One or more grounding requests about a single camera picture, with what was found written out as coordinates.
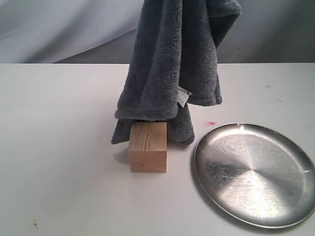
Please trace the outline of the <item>round stainless steel plate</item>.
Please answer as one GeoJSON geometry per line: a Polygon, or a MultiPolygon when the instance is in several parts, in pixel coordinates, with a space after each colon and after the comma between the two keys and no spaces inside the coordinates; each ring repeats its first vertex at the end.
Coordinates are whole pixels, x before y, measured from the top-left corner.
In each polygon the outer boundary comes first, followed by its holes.
{"type": "Polygon", "coordinates": [[[315,210],[315,165],[287,136],[253,123],[204,134],[192,158],[197,185],[228,215],[267,229],[295,226],[315,210]]]}

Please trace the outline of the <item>light wooden cube block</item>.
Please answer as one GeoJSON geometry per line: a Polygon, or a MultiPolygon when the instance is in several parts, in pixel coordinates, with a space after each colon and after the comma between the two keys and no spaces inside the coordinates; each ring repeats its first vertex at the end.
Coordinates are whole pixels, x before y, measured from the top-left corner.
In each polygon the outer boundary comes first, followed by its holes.
{"type": "Polygon", "coordinates": [[[134,173],[167,170],[167,123],[135,122],[131,126],[128,157],[134,173]]]}

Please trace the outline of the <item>grey backdrop cloth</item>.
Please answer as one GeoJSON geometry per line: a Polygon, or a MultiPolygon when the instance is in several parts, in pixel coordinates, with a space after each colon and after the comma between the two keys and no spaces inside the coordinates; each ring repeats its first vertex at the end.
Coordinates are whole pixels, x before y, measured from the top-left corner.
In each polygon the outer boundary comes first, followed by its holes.
{"type": "MultiPolygon", "coordinates": [[[[1,63],[128,63],[140,0],[3,0],[1,63]]],[[[312,0],[242,0],[219,63],[315,60],[312,0]]]]}

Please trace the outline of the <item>grey fleece towel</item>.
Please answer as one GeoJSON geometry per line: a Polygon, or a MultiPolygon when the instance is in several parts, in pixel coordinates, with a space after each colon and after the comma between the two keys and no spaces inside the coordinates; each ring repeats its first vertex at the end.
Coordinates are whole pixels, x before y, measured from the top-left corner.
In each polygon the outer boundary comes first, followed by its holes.
{"type": "Polygon", "coordinates": [[[241,12],[235,0],[143,2],[112,144],[127,142],[137,121],[166,122],[169,140],[194,141],[188,105],[221,104],[217,49],[241,12]],[[192,93],[185,107],[178,87],[192,93]]]}

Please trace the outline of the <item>white care label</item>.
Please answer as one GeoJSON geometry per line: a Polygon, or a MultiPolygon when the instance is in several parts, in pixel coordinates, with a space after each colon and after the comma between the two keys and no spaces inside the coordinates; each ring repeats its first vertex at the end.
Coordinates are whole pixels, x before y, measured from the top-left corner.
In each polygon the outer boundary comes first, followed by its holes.
{"type": "Polygon", "coordinates": [[[182,107],[185,107],[191,95],[192,93],[190,91],[187,91],[184,88],[178,87],[177,101],[182,107]]]}

